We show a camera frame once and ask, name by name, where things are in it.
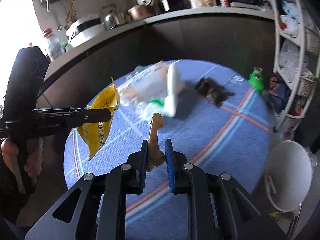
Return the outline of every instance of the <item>yellow snack bag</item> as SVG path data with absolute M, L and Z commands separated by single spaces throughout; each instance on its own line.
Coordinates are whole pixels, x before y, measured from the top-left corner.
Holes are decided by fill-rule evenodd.
M 78 132 L 83 141 L 89 146 L 91 160 L 98 150 L 105 144 L 113 119 L 113 113 L 120 104 L 120 95 L 114 81 L 111 77 L 112 85 L 103 90 L 92 103 L 92 106 L 87 106 L 88 109 L 108 109 L 111 112 L 111 119 L 108 122 L 99 123 L 84 123 L 78 127 Z

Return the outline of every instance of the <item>round table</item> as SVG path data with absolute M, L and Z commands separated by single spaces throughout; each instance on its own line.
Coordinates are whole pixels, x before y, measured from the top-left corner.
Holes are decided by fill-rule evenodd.
M 246 80 L 234 78 L 239 74 L 232 69 L 196 60 L 179 60 L 175 64 L 186 89 L 178 95 L 175 117 L 164 117 L 165 125 L 158 130 L 160 148 L 164 151 L 165 140 L 170 138 L 173 149 L 184 153 L 189 162 L 207 173 L 229 172 L 251 192 L 263 174 L 269 150 L 270 113 L 266 104 Z M 213 78 L 235 94 L 217 108 L 194 91 L 202 77 Z M 123 82 L 125 76 L 115 85 Z M 87 172 L 97 176 L 125 163 L 130 153 L 140 150 L 142 140 L 148 139 L 149 129 L 146 122 L 120 106 L 105 145 L 90 161 L 89 148 L 73 129 L 64 154 L 68 188 Z M 187 238 L 187 197 L 173 195 L 164 184 L 167 181 L 164 164 L 147 173 L 142 195 L 127 195 L 128 239 Z

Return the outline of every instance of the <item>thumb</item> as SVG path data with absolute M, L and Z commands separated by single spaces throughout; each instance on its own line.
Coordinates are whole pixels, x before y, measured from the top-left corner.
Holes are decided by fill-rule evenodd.
M 13 167 L 11 162 L 11 155 L 18 155 L 18 147 L 9 139 L 5 139 L 1 144 L 2 157 L 5 165 L 13 173 Z

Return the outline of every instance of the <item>white appliance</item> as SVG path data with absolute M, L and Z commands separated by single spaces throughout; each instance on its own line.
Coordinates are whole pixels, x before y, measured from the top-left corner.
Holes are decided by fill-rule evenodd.
M 105 31 L 98 14 L 87 15 L 77 20 L 66 31 L 68 43 L 74 48 Z

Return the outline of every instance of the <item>silver screw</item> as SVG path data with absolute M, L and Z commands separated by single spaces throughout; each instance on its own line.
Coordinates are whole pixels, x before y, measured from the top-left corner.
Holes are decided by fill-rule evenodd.
M 225 180 L 229 180 L 229 179 L 231 179 L 231 175 L 229 173 L 225 172 L 225 173 L 221 174 L 221 178 L 225 179 Z
M 193 169 L 193 165 L 191 163 L 186 163 L 183 165 L 183 168 L 186 170 L 192 170 Z
M 128 170 L 130 168 L 131 168 L 131 165 L 129 163 L 124 163 L 124 164 L 121 165 L 121 169 L 124 170 L 124 171 L 126 171 L 126 170 Z
M 84 180 L 90 180 L 93 178 L 93 175 L 92 173 L 86 173 L 84 176 L 83 176 L 83 179 Z

